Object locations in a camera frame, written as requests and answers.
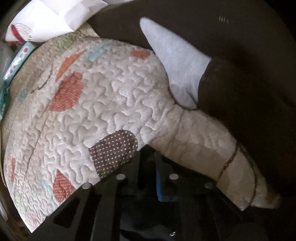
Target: white sock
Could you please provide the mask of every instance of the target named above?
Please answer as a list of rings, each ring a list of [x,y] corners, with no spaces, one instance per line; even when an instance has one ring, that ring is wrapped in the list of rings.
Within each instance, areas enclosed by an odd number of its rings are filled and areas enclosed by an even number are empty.
[[[211,58],[151,19],[141,18],[140,27],[167,72],[174,99],[183,108],[196,110],[198,84]]]

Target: brown polka dot patch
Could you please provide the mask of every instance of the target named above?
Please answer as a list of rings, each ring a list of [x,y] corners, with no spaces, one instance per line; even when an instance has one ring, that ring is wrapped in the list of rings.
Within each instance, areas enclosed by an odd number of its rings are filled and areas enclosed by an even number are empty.
[[[130,161],[137,149],[135,135],[130,131],[119,130],[89,148],[89,152],[96,172],[102,178]]]

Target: orange polka dot patch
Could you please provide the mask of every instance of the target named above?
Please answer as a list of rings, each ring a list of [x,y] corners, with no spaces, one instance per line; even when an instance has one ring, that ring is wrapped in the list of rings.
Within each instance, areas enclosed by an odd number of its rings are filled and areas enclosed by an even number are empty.
[[[119,130],[89,148],[89,152],[96,172],[102,178],[130,161],[137,149],[135,135],[130,131]]]
[[[63,73],[65,73],[67,71],[67,69],[80,57],[80,55],[82,55],[86,50],[80,52],[80,53],[76,53],[73,54],[72,56],[65,58],[65,60],[63,61],[61,67],[59,68],[59,71],[57,73],[56,79],[55,81],[57,82],[59,80],[59,78],[63,75]]]
[[[131,51],[131,56],[145,60],[150,56],[150,52],[147,50],[134,50]]]
[[[70,181],[58,170],[56,178],[52,186],[54,196],[58,202],[62,202],[64,199],[70,197],[75,188],[72,186]]]
[[[11,182],[13,183],[15,181],[15,158],[11,159]]]
[[[65,76],[48,110],[61,112],[72,108],[78,102],[82,93],[83,83],[81,79],[82,74],[78,72]]]

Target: white paper bag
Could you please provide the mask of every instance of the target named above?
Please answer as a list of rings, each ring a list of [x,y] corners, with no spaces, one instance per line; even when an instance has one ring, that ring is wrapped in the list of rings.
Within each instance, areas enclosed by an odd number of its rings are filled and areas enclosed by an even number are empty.
[[[45,42],[76,31],[107,5],[102,0],[32,0],[13,19],[5,40]]]

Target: metal rivet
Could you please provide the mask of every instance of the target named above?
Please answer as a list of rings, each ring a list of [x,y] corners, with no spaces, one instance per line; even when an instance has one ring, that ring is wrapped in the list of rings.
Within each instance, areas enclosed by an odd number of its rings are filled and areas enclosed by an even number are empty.
[[[84,183],[84,184],[81,185],[81,187],[82,187],[83,189],[90,189],[90,187],[91,187],[91,183]]]
[[[124,174],[118,174],[117,177],[116,177],[116,179],[117,180],[123,180],[123,179],[125,179],[125,177],[126,176]]]
[[[169,176],[169,178],[170,178],[171,180],[177,180],[177,179],[179,178],[179,176],[178,176],[178,174],[173,173],[173,174],[171,174],[171,175]]]
[[[205,183],[205,188],[206,189],[212,189],[214,187],[214,184],[211,182]]]

